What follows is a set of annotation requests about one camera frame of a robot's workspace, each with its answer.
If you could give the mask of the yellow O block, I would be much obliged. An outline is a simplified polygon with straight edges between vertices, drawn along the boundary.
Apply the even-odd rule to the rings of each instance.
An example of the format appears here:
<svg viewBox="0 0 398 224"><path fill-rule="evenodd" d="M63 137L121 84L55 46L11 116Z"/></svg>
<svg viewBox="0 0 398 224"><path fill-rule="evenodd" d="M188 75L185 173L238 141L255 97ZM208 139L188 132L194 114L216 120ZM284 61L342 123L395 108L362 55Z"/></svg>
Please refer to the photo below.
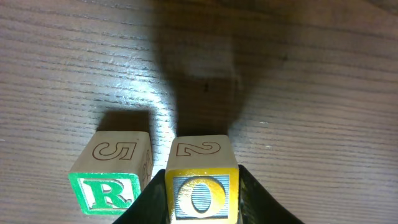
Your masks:
<svg viewBox="0 0 398 224"><path fill-rule="evenodd" d="M175 138L165 186L170 223L236 223L239 167L229 137Z"/></svg>

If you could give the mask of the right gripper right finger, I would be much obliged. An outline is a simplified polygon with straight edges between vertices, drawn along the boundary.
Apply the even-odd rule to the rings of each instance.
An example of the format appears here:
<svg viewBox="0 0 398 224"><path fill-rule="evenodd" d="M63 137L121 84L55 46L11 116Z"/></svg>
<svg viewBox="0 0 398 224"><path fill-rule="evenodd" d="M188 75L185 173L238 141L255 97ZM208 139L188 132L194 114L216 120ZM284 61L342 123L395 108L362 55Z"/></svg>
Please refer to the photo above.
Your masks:
<svg viewBox="0 0 398 224"><path fill-rule="evenodd" d="M243 166L239 165L237 224L304 224L283 207Z"/></svg>

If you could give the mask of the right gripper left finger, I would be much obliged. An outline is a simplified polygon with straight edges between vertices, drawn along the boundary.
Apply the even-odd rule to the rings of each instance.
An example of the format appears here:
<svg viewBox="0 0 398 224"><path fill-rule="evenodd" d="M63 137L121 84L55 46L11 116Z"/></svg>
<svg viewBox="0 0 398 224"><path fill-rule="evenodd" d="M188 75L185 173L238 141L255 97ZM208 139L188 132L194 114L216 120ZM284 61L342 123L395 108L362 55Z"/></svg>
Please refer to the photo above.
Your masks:
<svg viewBox="0 0 398 224"><path fill-rule="evenodd" d="M133 204L113 224L169 224L165 169L156 173Z"/></svg>

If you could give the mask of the green R block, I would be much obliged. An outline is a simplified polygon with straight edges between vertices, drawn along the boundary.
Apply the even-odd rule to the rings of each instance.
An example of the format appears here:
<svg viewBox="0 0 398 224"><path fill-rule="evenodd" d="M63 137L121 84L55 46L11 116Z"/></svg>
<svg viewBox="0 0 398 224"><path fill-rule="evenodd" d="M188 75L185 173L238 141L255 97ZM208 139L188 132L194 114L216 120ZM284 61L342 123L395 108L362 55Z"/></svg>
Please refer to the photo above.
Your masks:
<svg viewBox="0 0 398 224"><path fill-rule="evenodd" d="M149 133L97 131L68 178L85 215L121 215L150 182L152 169Z"/></svg>

